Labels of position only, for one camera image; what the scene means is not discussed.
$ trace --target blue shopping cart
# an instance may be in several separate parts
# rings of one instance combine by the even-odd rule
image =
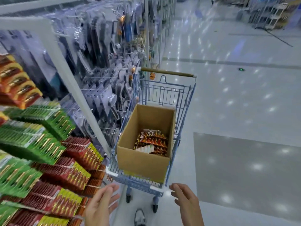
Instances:
[[[156,79],[159,81],[148,80],[147,73],[158,73]],[[106,173],[112,176],[115,181],[127,185],[126,190],[126,202],[129,203],[131,200],[132,188],[142,190],[149,194],[153,194],[153,212],[156,213],[158,208],[158,197],[163,196],[163,186],[167,186],[168,178],[172,168],[172,164],[175,158],[175,153],[181,141],[181,132],[183,129],[187,110],[189,108],[195,86],[196,76],[193,74],[171,72],[165,70],[141,68],[140,71],[136,72],[133,77],[133,94],[129,102],[128,109],[122,121],[120,128],[120,134],[123,132],[136,104],[143,105],[162,105],[162,106],[173,106],[176,110],[176,124],[174,134],[174,147],[172,150],[171,160],[167,169],[165,180],[163,183],[151,181],[147,178],[141,178],[129,176],[124,174],[123,170],[118,168],[116,147],[117,142],[113,148],[110,163],[106,167]],[[192,86],[184,86],[180,84],[168,83],[166,80],[167,75],[175,75],[179,77],[190,77],[194,78]]]

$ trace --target brown cart handle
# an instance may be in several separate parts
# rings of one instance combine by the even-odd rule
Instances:
[[[174,72],[174,71],[168,71],[168,70],[151,69],[151,68],[145,68],[145,67],[142,67],[141,71],[160,73],[160,74],[170,74],[170,75],[177,75],[177,76],[184,76],[184,77],[190,77],[190,78],[195,78],[195,79],[197,78],[197,76],[193,75],[193,74]]]

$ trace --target white tiled floor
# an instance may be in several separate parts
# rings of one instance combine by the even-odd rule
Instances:
[[[196,17],[196,10],[201,11],[204,19]],[[164,57],[176,60],[163,61],[161,69],[197,75],[197,87],[169,179],[169,183],[188,184],[194,192],[193,132],[301,146],[301,40],[298,38],[301,30],[273,31],[293,46],[290,47],[266,32],[235,22],[237,11],[234,7],[211,7],[210,0],[177,3],[173,31],[166,43]],[[227,61],[237,62],[237,66]],[[282,67],[262,67],[262,64]],[[168,77],[167,81],[191,85],[194,79]],[[137,208],[144,209],[148,226],[182,225],[179,208],[168,189],[159,199],[156,214],[151,209],[151,195],[133,190],[132,197],[127,204],[124,190],[114,226],[133,225]],[[200,202],[200,206],[206,226],[300,225],[205,202]]]

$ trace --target cardboard box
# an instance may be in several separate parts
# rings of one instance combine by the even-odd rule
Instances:
[[[168,137],[167,157],[135,151],[143,129],[160,130]],[[118,167],[126,174],[164,182],[171,159],[175,131],[175,110],[158,106],[136,105],[117,144]]]

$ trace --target shoe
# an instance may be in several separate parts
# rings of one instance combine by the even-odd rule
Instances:
[[[135,226],[146,225],[146,218],[142,209],[137,209],[135,213]]]

